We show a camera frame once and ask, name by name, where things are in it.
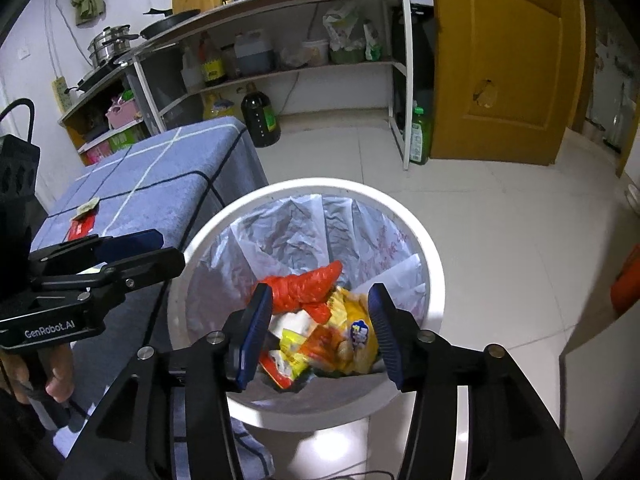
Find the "stainless steel pot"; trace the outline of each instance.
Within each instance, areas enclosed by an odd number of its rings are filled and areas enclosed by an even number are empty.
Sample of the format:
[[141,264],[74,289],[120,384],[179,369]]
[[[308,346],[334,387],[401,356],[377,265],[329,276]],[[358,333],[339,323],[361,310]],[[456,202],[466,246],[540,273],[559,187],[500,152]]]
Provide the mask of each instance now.
[[137,39],[139,35],[129,34],[129,27],[130,25],[107,27],[91,40],[88,51],[94,68],[130,49],[129,41]]

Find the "metal bolt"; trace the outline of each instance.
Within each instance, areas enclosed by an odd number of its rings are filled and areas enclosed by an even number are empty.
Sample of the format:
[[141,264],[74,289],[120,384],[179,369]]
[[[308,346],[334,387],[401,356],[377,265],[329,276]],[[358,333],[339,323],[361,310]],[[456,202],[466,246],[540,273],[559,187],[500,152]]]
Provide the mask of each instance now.
[[489,345],[487,347],[487,351],[491,357],[495,357],[496,359],[502,359],[506,354],[506,350],[502,346],[496,344]]
[[156,351],[151,346],[143,346],[140,350],[138,350],[138,359],[149,359],[155,354]]
[[207,343],[211,345],[217,345],[222,343],[225,340],[225,333],[220,332],[220,330],[215,330],[214,332],[209,332],[207,334]]
[[420,330],[420,332],[418,332],[418,339],[423,343],[433,343],[436,341],[436,335],[431,330]]

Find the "pan handle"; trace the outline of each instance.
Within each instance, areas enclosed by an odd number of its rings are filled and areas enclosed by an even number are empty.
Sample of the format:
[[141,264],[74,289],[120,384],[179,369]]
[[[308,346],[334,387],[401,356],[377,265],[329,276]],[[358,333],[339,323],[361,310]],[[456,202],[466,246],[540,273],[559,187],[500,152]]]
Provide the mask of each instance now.
[[119,36],[117,38],[111,38],[110,40],[103,41],[102,46],[107,46],[111,43],[116,43],[117,41],[137,40],[139,37],[139,34],[127,34],[126,36]]
[[174,13],[173,9],[159,10],[159,9],[153,9],[153,8],[149,9],[147,12],[143,12],[143,14],[164,14],[166,18],[171,16],[173,13]]

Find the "wooden door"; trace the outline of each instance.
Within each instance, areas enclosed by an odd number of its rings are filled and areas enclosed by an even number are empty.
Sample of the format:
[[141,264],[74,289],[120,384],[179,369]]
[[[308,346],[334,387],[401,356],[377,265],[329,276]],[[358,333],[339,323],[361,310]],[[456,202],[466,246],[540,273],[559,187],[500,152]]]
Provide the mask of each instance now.
[[434,0],[434,12],[431,155],[555,161],[579,88],[580,0]]

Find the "frying pan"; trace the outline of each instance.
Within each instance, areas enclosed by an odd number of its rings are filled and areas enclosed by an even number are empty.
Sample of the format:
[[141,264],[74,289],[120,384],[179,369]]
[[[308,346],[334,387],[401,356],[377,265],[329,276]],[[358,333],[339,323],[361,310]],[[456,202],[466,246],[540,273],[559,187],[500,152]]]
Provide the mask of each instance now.
[[178,12],[178,14],[173,14],[171,9],[166,10],[158,10],[158,9],[149,9],[145,14],[164,14],[166,18],[164,20],[159,20],[158,22],[152,23],[148,27],[143,28],[140,31],[140,36],[145,38],[145,40],[149,40],[162,32],[169,30],[172,27],[175,27],[178,23],[184,22],[193,16],[197,16],[200,13],[200,9],[192,9],[185,10],[183,12]]

